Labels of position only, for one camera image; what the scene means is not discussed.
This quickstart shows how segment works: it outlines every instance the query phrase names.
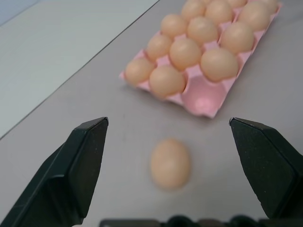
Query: egg carton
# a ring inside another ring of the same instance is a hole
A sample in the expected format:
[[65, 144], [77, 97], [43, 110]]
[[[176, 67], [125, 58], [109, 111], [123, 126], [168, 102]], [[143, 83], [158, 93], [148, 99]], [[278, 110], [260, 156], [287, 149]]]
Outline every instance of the egg carton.
[[[253, 54], [255, 51], [260, 39], [265, 34], [265, 32], [268, 30], [270, 24], [274, 20], [274, 18], [278, 15], [280, 12], [280, 9], [282, 7], [282, 4], [278, 5], [278, 9], [275, 14], [271, 15], [270, 17], [270, 23], [268, 27], [265, 30], [254, 32], [254, 45], [251, 51], [249, 52], [241, 52], [239, 53], [237, 57], [237, 61], [239, 64], [239, 72], [236, 77], [231, 79], [224, 79], [220, 82], [212, 82], [210, 81], [201, 71], [200, 65], [197, 64], [193, 67], [186, 68], [183, 71], [183, 75], [187, 79], [187, 84], [185, 87], [185, 90], [182, 93], [177, 93], [172, 96], [166, 97], [163, 101], [171, 101], [173, 103], [176, 103], [178, 105], [183, 106], [189, 113], [196, 115], [196, 116], [206, 116], [209, 118], [214, 118], [221, 108], [224, 100], [226, 99], [226, 96], [228, 92], [230, 91], [231, 87], [233, 86], [234, 82], [239, 77], [245, 63], [247, 62], [248, 58]], [[219, 25], [219, 33], [220, 38], [218, 42], [210, 42], [205, 43], [200, 48], [203, 51], [211, 50], [213, 48], [219, 48], [220, 47], [220, 40], [221, 40], [221, 34], [222, 32], [230, 26], [232, 23], [237, 21], [237, 18], [242, 11], [242, 8], [236, 8], [233, 9], [234, 17], [232, 22], [227, 22]], [[175, 40], [186, 38], [187, 35], [183, 34], [180, 36], [175, 37]], [[138, 58], [146, 58], [148, 59], [148, 56], [144, 49], [140, 50], [136, 56], [133, 58], [133, 60]], [[164, 57], [158, 58], [156, 60], [156, 67], [163, 66], [163, 65], [172, 65], [169, 56], [166, 55]], [[124, 71], [120, 73], [120, 78], [125, 80], [125, 73]], [[145, 81], [137, 85], [138, 88], [151, 92], [149, 82]]]

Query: egg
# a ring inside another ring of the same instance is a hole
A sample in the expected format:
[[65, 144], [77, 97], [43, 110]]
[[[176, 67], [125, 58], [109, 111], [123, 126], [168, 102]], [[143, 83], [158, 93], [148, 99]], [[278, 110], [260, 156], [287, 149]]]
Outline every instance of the egg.
[[186, 80], [183, 74], [170, 65], [157, 67], [149, 79], [152, 93], [159, 99], [184, 91]]
[[189, 38], [174, 41], [169, 50], [172, 64], [180, 71], [198, 64], [201, 55], [199, 46]]
[[186, 20], [190, 21], [191, 19], [203, 16], [205, 13], [206, 4], [201, 0], [188, 0], [185, 2], [181, 16]]
[[216, 25], [232, 21], [232, 7], [226, 0], [213, 0], [206, 7], [205, 17], [211, 19]]
[[189, 22], [187, 36], [201, 46], [204, 43], [217, 41], [219, 31], [211, 19], [196, 17]]
[[208, 3], [210, 3], [212, 0], [200, 0], [200, 1], [204, 2], [205, 4], [208, 4]]
[[191, 160], [188, 149], [178, 140], [160, 142], [150, 159], [151, 177], [164, 190], [177, 190], [189, 180]]
[[276, 10], [278, 9], [278, 1], [277, 0], [261, 0], [264, 3], [267, 4], [267, 7], [269, 9], [269, 12], [271, 14], [276, 13]]
[[156, 61], [169, 53], [172, 40], [166, 35], [155, 35], [147, 44], [146, 53], [150, 60]]
[[137, 86], [148, 80], [155, 65], [146, 58], [138, 58], [128, 63], [125, 69], [125, 80], [132, 86]]
[[234, 54], [251, 51], [253, 45], [254, 32], [252, 28], [240, 21], [227, 27], [220, 40], [220, 46]]
[[219, 82], [236, 77], [239, 65], [231, 52], [223, 48], [215, 48], [202, 55], [201, 70], [210, 81]]
[[161, 22], [161, 32], [171, 39], [186, 33], [187, 22], [180, 15], [169, 14]]
[[239, 8], [246, 5], [247, 0], [227, 0], [232, 8]]
[[238, 21], [247, 23], [254, 31], [265, 30], [270, 23], [270, 12], [262, 1], [252, 1], [244, 6]]

